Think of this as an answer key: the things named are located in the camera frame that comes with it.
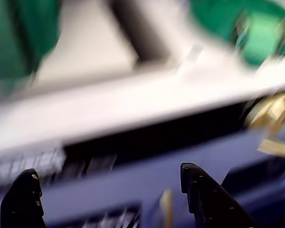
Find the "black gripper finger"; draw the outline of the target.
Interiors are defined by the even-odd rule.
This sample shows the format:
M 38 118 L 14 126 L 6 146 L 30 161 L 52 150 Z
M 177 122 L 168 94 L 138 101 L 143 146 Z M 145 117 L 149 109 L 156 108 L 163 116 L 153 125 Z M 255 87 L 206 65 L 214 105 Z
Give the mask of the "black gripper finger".
M 257 228 L 254 218 L 194 163 L 180 166 L 181 192 L 187 195 L 189 213 L 197 228 Z
M 1 228 L 45 228 L 42 190 L 35 169 L 24 170 L 0 205 Z

